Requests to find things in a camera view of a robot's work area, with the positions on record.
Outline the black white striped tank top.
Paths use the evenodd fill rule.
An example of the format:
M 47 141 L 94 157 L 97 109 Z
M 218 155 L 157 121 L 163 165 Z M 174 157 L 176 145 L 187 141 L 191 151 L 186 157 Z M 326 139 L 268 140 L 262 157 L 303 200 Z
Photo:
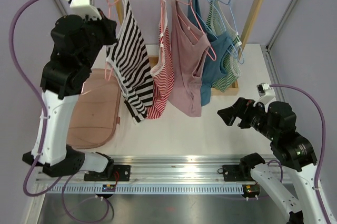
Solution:
M 154 81 L 150 60 L 130 0 L 121 0 L 124 8 L 117 42 L 106 48 L 106 63 L 111 66 L 120 86 L 124 103 L 135 123 L 147 118 L 153 105 Z

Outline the red white striped tank top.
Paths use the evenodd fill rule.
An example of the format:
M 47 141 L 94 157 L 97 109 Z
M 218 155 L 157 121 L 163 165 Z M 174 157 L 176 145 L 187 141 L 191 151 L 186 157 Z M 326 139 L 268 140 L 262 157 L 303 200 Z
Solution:
M 171 40 L 167 20 L 167 8 L 165 14 L 165 37 L 164 37 L 164 56 L 165 60 L 162 64 L 160 58 L 160 45 L 158 49 L 158 62 L 151 68 L 150 74 L 154 80 L 153 87 L 153 105 L 147 109 L 148 119 L 158 119 L 162 116 L 167 100 L 173 90 L 174 72 L 171 53 Z

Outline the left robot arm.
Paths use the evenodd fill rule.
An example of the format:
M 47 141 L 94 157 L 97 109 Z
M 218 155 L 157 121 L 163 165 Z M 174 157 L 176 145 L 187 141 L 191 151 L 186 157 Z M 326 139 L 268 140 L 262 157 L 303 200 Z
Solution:
M 73 149 L 67 144 L 71 116 L 85 81 L 103 46 L 114 44 L 116 21 L 100 8 L 95 14 L 66 15 L 51 30 L 54 42 L 50 61 L 44 66 L 40 87 L 44 108 L 38 145 L 22 156 L 30 166 L 41 166 L 50 177 L 88 171 L 102 181 L 114 174 L 114 160 L 99 152 Z

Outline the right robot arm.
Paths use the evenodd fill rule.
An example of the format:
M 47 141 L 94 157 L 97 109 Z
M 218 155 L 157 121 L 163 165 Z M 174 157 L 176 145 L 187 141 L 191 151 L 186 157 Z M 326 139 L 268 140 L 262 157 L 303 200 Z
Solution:
M 234 105 L 217 114 L 228 126 L 239 118 L 241 129 L 253 128 L 270 140 L 270 147 L 295 188 L 292 195 L 273 177 L 265 160 L 257 153 L 240 160 L 239 174 L 257 182 L 278 206 L 288 223 L 336 223 L 326 197 L 314 184 L 318 170 L 311 143 L 296 131 L 296 114 L 289 104 L 274 101 L 267 108 L 263 103 L 239 98 Z

